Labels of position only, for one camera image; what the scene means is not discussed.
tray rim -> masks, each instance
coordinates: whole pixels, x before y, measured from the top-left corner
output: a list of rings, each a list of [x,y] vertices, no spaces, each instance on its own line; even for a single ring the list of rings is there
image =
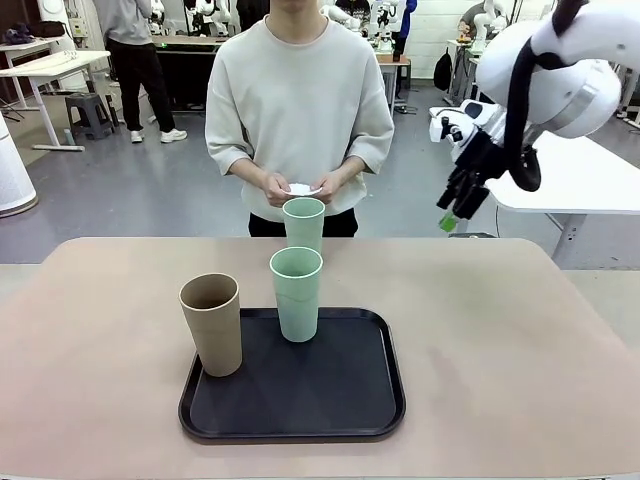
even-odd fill
[[[387,360],[387,369],[390,376],[389,380],[392,387],[393,398],[396,403],[395,414],[387,425],[375,429],[366,429],[366,431],[364,429],[360,429],[359,432],[338,432],[331,435],[323,433],[233,433],[225,435],[209,435],[195,427],[190,418],[193,395],[188,394],[196,390],[200,382],[200,376],[202,373],[202,363],[200,361],[198,353],[196,352],[193,362],[191,363],[191,367],[189,368],[189,374],[187,376],[184,389],[180,396],[180,402],[178,403],[178,418],[180,419],[180,424],[182,425],[182,428],[185,430],[185,432],[187,432],[191,437],[197,440],[206,441],[321,439],[324,443],[331,442],[332,440],[340,442],[347,441],[349,439],[375,439],[391,434],[391,432],[393,432],[402,422],[407,407],[402,378],[400,377],[400,368],[398,367],[398,357],[396,356],[393,337],[391,334],[391,328],[380,315],[366,308],[320,307],[318,310],[318,316],[322,316],[323,313],[325,313],[326,316],[327,313],[335,314],[336,312],[341,311],[356,312],[358,316],[369,317],[370,320],[374,321],[378,325],[380,331],[382,332],[382,343],[386,353],[385,357]],[[241,308],[240,319],[242,319],[243,317],[273,317],[274,312],[277,315],[277,308]]]

shoe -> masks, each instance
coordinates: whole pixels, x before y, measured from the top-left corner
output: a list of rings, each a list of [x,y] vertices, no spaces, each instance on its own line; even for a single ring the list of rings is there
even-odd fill
[[[142,143],[144,133],[131,130],[131,143]]]
[[[160,141],[162,143],[171,143],[171,142],[178,142],[180,140],[184,140],[185,138],[187,138],[187,132],[183,130],[176,130],[174,128],[170,132],[162,132],[162,135],[160,136]]]

person in gray sweatshirt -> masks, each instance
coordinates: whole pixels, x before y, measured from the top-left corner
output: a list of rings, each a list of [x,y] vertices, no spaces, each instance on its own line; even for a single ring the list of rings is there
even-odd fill
[[[149,95],[158,120],[160,141],[171,143],[187,138],[187,132],[176,130],[162,67],[151,41],[148,22],[154,15],[151,0],[94,0],[94,3],[120,82],[122,110],[131,141],[140,143],[144,139],[138,104],[140,85]]]

tan cup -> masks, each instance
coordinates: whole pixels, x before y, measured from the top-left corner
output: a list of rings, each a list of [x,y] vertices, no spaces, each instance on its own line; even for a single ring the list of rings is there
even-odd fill
[[[238,282],[222,273],[196,277],[180,290],[180,303],[205,372],[235,372],[242,363]]]

mint green cup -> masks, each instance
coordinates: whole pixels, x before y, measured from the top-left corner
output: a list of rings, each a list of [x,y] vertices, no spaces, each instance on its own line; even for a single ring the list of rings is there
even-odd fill
[[[311,340],[318,329],[322,257],[307,247],[288,247],[269,262],[273,272],[280,330],[290,342]]]
[[[322,228],[325,206],[317,198],[299,197],[282,207],[287,245],[307,247],[322,253]]]

